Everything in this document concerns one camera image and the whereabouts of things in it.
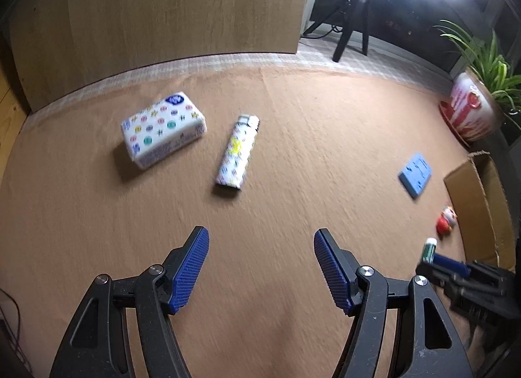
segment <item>white tissue package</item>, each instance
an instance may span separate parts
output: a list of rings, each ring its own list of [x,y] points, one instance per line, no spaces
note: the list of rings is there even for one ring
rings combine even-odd
[[[203,114],[182,91],[121,123],[130,158],[142,170],[206,132]]]

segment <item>tripod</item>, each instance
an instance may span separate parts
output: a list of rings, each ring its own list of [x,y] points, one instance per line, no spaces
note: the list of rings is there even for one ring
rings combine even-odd
[[[333,62],[338,62],[344,53],[347,42],[351,38],[354,31],[353,18],[361,16],[362,19],[362,41],[361,51],[367,56],[367,49],[369,43],[369,2],[370,0],[344,0],[339,3],[334,9],[327,14],[322,20],[316,21],[307,30],[302,33],[303,36],[311,34],[323,23],[333,17],[337,12],[343,14],[342,21],[342,35],[338,41],[337,48],[334,50]]]

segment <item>red and white flower pot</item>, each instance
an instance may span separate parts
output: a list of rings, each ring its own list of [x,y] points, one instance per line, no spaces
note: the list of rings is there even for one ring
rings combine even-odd
[[[467,142],[498,130],[504,119],[501,107],[470,68],[454,81],[451,103],[444,113],[453,130]]]

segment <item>white lighter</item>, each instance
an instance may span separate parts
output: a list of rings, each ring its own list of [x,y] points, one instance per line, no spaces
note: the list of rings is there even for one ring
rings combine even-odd
[[[222,157],[219,173],[215,179],[217,184],[241,189],[259,123],[259,118],[255,115],[239,116]]]

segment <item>metal screw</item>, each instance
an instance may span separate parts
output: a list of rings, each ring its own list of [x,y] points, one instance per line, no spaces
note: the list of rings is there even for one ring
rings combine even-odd
[[[99,285],[103,285],[103,284],[106,284],[108,281],[108,275],[107,274],[101,274],[101,275],[98,275],[95,279],[94,279],[94,282],[96,284],[99,284]]]
[[[429,280],[426,279],[423,275],[416,275],[414,277],[414,282],[418,285],[427,285]]]
[[[360,266],[359,271],[364,276],[371,276],[372,274],[374,274],[374,269],[370,266]]]
[[[163,272],[162,265],[152,265],[150,268],[148,268],[148,272],[152,275],[159,275]]]

